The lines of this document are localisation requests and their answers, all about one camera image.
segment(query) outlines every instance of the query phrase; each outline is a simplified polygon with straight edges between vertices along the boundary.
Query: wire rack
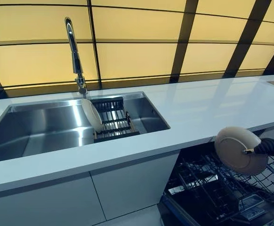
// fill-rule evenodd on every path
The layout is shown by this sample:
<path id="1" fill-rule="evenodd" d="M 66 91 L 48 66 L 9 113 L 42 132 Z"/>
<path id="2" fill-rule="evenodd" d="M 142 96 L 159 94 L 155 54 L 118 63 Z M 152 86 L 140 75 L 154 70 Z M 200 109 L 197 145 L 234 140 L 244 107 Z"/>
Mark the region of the wire rack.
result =
<path id="1" fill-rule="evenodd" d="M 184 191 L 214 223 L 234 218 L 264 201 L 274 202 L 274 158 L 256 176 L 235 173 L 215 153 L 178 160 L 167 185 L 171 195 Z"/>
<path id="2" fill-rule="evenodd" d="M 140 134 L 123 106 L 122 97 L 92 100 L 92 103 L 104 125 L 102 132 L 94 132 L 94 143 Z"/>

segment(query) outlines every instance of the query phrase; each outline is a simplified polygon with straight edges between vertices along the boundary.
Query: kitchen sink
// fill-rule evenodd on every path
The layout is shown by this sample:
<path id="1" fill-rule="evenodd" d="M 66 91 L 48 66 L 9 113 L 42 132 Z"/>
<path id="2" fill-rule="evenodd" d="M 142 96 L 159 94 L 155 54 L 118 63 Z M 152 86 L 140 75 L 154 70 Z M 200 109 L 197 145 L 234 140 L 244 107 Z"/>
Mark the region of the kitchen sink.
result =
<path id="1" fill-rule="evenodd" d="M 143 92 L 97 96 L 91 101 L 119 97 L 138 134 L 170 128 Z M 89 145 L 94 134 L 81 99 L 10 105 L 0 117 L 0 161 Z"/>

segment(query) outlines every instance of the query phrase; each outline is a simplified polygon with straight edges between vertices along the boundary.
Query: plate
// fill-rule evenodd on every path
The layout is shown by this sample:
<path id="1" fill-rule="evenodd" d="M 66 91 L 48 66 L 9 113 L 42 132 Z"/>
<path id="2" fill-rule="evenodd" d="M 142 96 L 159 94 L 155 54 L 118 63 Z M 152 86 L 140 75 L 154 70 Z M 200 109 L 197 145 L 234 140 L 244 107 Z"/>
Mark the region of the plate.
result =
<path id="1" fill-rule="evenodd" d="M 101 118 L 99 116 L 99 113 L 97 109 L 94 107 L 91 101 L 87 99 L 81 100 L 81 106 L 84 110 L 84 113 L 89 120 L 92 127 L 95 129 L 97 133 L 100 133 L 102 130 L 104 130 L 104 125 L 101 121 Z"/>
<path id="2" fill-rule="evenodd" d="M 220 160 L 237 173 L 257 175 L 265 170 L 268 163 L 266 154 L 244 154 L 242 151 L 260 144 L 260 139 L 249 130 L 241 127 L 222 129 L 214 146 Z"/>

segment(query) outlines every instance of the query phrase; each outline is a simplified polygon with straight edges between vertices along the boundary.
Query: cabinet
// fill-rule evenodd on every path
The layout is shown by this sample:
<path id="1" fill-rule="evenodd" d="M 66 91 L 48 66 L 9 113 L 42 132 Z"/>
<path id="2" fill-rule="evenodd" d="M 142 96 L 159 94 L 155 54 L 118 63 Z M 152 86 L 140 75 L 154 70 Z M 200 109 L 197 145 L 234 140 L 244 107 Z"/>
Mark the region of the cabinet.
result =
<path id="1" fill-rule="evenodd" d="M 0 226 L 91 226 L 103 221 L 88 172 L 0 192 Z"/>
<path id="2" fill-rule="evenodd" d="M 94 170 L 94 186 L 106 219 L 159 203 L 178 151 Z"/>

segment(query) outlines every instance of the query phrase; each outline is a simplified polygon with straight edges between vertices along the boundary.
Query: white countertop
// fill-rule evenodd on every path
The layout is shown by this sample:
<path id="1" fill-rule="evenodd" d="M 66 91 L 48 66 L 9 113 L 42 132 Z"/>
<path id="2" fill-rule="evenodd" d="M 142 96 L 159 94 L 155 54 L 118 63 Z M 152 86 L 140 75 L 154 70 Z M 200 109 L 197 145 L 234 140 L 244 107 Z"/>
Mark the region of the white countertop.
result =
<path id="1" fill-rule="evenodd" d="M 226 126 L 274 125 L 274 75 L 90 91 L 90 96 L 143 91 L 170 129 L 0 161 L 0 191 L 208 142 Z M 77 97 L 62 93 L 0 100 L 10 104 Z"/>

